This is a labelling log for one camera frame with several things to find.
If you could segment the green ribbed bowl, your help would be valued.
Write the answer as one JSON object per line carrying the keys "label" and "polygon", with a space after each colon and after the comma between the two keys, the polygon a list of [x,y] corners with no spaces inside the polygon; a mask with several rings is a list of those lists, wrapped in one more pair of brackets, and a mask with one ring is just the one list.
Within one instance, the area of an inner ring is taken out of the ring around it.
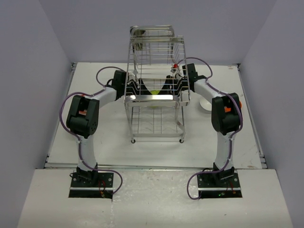
{"label": "green ribbed bowl", "polygon": [[151,108],[157,108],[160,105],[161,99],[158,97],[160,90],[152,90],[152,97],[149,99],[150,104],[152,104]]}

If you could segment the white ribbed bowl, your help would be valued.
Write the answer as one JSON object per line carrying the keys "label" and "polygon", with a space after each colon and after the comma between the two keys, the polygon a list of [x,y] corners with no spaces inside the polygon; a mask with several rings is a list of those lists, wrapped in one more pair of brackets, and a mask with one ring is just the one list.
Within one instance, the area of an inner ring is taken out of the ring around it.
{"label": "white ribbed bowl", "polygon": [[211,112],[212,105],[207,99],[205,99],[204,97],[201,97],[199,99],[199,104],[206,112],[209,112],[209,113]]}

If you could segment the orange plastic bowl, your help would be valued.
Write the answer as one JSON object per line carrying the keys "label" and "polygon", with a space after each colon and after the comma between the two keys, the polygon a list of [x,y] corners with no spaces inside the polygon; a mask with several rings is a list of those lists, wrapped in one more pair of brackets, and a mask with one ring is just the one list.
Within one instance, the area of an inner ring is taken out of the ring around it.
{"label": "orange plastic bowl", "polygon": [[231,108],[225,106],[225,112],[227,113],[227,112],[230,112],[230,111],[231,111]]}
{"label": "orange plastic bowl", "polygon": [[78,113],[82,114],[82,115],[86,115],[87,112],[86,112],[86,110],[84,110],[84,111],[79,111]]}

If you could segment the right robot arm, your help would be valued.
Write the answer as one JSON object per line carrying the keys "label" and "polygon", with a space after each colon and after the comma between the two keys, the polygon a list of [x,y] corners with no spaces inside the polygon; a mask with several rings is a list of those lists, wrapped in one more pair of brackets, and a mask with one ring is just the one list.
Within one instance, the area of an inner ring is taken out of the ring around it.
{"label": "right robot arm", "polygon": [[182,67],[188,75],[166,76],[159,95],[171,95],[190,89],[211,103],[211,124],[217,132],[217,155],[213,170],[203,171],[205,179],[212,179],[218,186],[224,186],[234,175],[233,144],[236,134],[243,127],[241,103],[237,93],[226,93],[211,85],[208,77],[198,75],[194,64]]}

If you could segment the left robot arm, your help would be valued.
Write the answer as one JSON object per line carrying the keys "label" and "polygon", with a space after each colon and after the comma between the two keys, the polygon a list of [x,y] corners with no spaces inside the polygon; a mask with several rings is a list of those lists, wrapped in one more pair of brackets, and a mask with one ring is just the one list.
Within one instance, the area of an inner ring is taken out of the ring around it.
{"label": "left robot arm", "polygon": [[94,153],[93,135],[98,128],[99,109],[108,103],[120,99],[126,92],[136,95],[151,95],[142,79],[126,83],[128,74],[116,69],[114,77],[109,79],[103,89],[92,95],[74,92],[68,95],[72,102],[62,126],[77,138],[79,163],[76,168],[76,178],[92,187],[98,183],[99,175]]}

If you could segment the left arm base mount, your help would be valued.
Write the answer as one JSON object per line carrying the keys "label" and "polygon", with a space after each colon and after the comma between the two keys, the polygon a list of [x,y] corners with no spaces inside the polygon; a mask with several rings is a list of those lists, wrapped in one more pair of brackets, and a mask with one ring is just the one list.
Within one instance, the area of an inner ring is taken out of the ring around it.
{"label": "left arm base mount", "polygon": [[112,199],[114,174],[95,173],[91,180],[80,177],[76,172],[70,174],[69,198]]}

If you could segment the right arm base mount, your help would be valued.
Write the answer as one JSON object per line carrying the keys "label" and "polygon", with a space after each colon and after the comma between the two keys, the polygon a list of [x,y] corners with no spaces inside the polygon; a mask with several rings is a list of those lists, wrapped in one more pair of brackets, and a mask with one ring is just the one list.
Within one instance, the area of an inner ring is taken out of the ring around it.
{"label": "right arm base mount", "polygon": [[221,179],[218,174],[197,176],[198,192],[201,199],[242,198],[238,173]]}

